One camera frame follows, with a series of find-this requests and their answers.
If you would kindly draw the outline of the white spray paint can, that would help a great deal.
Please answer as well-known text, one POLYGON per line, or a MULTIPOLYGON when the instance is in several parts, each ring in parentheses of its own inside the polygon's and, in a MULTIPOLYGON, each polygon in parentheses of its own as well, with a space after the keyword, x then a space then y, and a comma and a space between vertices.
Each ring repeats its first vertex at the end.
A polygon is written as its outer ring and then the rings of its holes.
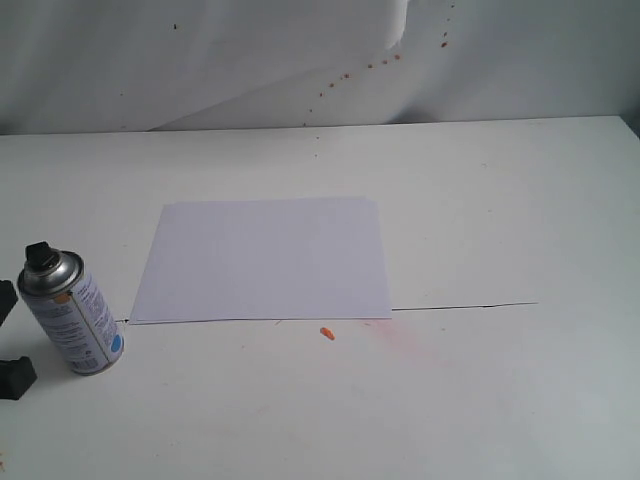
POLYGON ((120 325, 80 255, 45 241, 26 246, 17 287, 72 372, 94 375, 120 359, 120 325))

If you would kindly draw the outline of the white paper sheet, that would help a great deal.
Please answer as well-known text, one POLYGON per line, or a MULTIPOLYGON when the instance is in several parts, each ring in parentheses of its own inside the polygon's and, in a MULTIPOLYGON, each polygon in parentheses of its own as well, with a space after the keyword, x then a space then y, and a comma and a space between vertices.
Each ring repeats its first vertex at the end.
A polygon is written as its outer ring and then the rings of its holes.
POLYGON ((164 206, 130 320, 390 315, 377 205, 331 197, 164 206))

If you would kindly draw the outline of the white backdrop cloth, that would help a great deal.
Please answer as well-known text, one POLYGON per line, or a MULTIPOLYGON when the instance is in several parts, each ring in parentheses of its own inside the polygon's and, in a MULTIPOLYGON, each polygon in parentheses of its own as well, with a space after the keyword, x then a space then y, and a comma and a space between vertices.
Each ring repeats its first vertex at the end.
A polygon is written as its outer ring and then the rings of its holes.
POLYGON ((1 130, 639 116, 635 1, 5 1, 1 130))

